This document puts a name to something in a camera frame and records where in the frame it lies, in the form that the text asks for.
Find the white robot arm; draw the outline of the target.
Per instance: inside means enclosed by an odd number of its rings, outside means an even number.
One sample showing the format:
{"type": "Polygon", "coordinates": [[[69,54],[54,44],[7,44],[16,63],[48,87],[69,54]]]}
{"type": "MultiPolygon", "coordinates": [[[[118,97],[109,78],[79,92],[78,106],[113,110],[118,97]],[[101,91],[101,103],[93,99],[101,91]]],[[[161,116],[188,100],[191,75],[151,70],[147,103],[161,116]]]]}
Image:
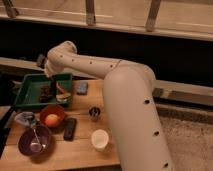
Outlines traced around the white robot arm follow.
{"type": "Polygon", "coordinates": [[[73,68],[103,80],[103,102],[122,171],[175,171],[153,100],[155,74],[144,64],[79,55],[65,41],[47,53],[49,77],[73,68]]]}

